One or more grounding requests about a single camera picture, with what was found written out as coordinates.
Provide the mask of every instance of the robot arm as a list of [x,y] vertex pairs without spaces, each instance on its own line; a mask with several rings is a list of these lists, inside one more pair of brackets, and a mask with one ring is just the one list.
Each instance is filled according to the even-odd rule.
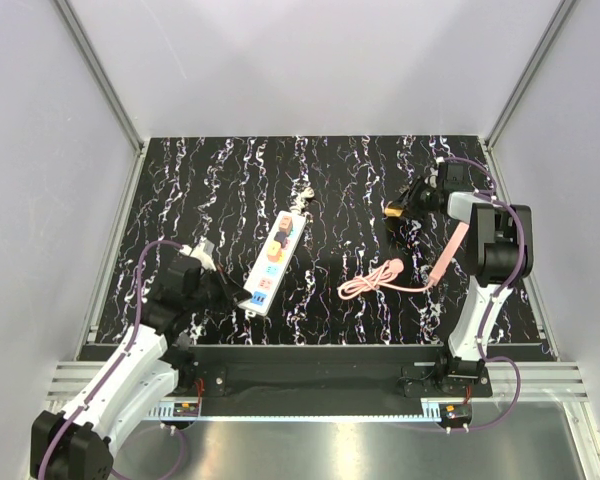
[[[519,256],[516,226],[511,214],[496,208],[488,197],[476,196],[464,164],[439,161],[437,174],[419,177],[385,214],[426,222],[430,213],[468,224],[465,268],[469,291],[460,319],[444,354],[436,363],[435,378],[441,384],[475,384],[484,368],[489,336],[512,288],[502,288],[515,270]],[[531,210],[512,205],[524,231],[524,259],[514,281],[526,277],[533,267]]]
[[[189,326],[191,314],[213,303],[250,298],[211,260],[212,250],[206,240],[194,250],[182,247],[156,279],[137,330],[127,331],[99,373],[62,412],[38,416],[31,434],[33,478],[106,480],[119,449],[147,412],[166,395],[193,387],[193,355],[172,346]],[[41,465],[50,449],[43,479]]]

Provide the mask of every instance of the white power strip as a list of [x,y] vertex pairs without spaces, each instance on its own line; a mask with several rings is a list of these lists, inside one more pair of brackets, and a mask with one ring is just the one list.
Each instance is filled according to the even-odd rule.
[[303,215],[278,213],[267,241],[244,284],[245,290],[253,296],[251,300],[238,306],[246,310],[248,316],[265,316],[269,312],[306,222],[307,219]]

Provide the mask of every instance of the gray wall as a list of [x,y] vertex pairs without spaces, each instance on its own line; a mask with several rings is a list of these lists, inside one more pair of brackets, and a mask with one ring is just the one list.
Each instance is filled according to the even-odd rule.
[[495,153],[533,208],[539,288],[600,424],[600,0],[576,7]]
[[143,136],[486,135],[559,0],[72,0]]
[[132,159],[51,2],[0,0],[0,479],[75,351]]

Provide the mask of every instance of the coiled pink cable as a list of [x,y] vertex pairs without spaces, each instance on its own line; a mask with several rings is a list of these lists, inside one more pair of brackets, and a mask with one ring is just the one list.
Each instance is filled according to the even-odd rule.
[[343,283],[338,287],[338,295],[342,300],[351,300],[361,293],[370,292],[371,290],[378,290],[380,287],[392,288],[393,290],[407,293],[426,292],[431,287],[436,286],[443,277],[444,273],[447,271],[449,263],[451,263],[451,260],[453,259],[453,256],[458,251],[458,248],[460,248],[462,240],[464,239],[464,236],[467,234],[468,230],[469,225],[466,223],[460,222],[458,224],[456,230],[451,236],[451,239],[449,240],[449,243],[447,243],[447,246],[443,250],[442,255],[440,255],[440,258],[438,258],[438,261],[433,266],[433,269],[429,274],[429,282],[424,287],[400,287],[392,284],[391,282],[393,282],[404,270],[404,264],[402,263],[402,260],[399,258],[394,258],[384,262],[379,268],[374,270],[366,277],[358,275],[348,282]]
[[380,268],[377,268],[366,277],[359,275],[340,285],[338,287],[338,295],[342,300],[351,300],[361,293],[377,290],[380,287],[392,288],[401,292],[422,293],[433,286],[433,279],[431,279],[426,286],[418,288],[400,287],[392,284],[391,282],[393,282],[403,270],[404,265],[399,258],[387,260],[380,265]]

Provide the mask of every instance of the black table surface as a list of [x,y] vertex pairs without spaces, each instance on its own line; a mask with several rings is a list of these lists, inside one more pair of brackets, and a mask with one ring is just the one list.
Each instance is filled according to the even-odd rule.
[[[351,301],[337,287],[400,258],[396,283],[421,286],[457,222],[432,215],[388,222],[384,205],[438,156],[485,163],[477,137],[230,137],[151,140],[118,254],[96,343],[118,343],[134,318],[134,275],[143,247],[165,238],[216,245],[215,258],[243,284],[279,211],[305,187],[316,192],[295,256],[266,318],[241,309],[192,317],[196,344],[329,345],[440,343],[455,327],[468,277],[463,253],[427,293],[381,289]],[[472,171],[477,187],[485,177]],[[146,262],[144,286],[176,254],[160,247]],[[541,343],[526,291],[507,300],[492,340]]]

